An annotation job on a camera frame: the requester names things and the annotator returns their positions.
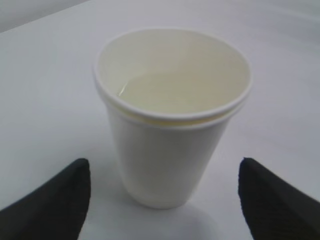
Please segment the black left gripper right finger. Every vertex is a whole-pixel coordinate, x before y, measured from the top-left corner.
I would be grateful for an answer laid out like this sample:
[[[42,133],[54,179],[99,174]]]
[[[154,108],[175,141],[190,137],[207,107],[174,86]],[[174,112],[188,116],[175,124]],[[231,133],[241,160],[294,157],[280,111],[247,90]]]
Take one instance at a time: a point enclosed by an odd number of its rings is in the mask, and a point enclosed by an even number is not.
[[[238,196],[255,240],[318,240],[320,203],[253,158],[239,165]]]

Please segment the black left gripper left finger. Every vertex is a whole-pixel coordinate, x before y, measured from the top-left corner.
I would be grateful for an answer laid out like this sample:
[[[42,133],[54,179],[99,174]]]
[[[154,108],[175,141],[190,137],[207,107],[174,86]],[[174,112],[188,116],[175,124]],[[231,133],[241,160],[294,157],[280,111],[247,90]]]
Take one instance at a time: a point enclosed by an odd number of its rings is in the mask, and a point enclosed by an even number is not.
[[[2,240],[76,240],[91,198],[89,161],[80,158],[0,211]]]

